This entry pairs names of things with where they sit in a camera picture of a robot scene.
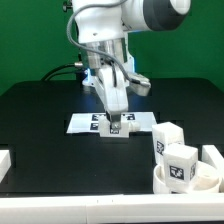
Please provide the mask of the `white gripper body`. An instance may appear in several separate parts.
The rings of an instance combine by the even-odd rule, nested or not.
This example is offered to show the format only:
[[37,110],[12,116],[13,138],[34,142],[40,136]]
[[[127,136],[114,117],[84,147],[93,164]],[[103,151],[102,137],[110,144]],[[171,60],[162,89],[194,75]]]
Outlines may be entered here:
[[134,72],[127,72],[128,81],[119,68],[112,70],[111,66],[103,66],[96,71],[94,86],[104,109],[110,115],[118,115],[128,111],[126,88],[140,96],[146,96],[151,88],[148,78]]

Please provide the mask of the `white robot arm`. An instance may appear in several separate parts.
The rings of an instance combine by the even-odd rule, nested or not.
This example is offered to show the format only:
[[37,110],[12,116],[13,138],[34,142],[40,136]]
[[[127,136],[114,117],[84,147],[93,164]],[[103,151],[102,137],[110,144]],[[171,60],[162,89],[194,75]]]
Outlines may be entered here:
[[104,105],[109,127],[123,128],[128,110],[126,88],[146,95],[150,82],[127,69],[126,35],[139,31],[171,31],[187,16],[191,0],[71,0],[73,14],[67,27],[78,26],[70,42],[86,52],[94,71],[94,87]]

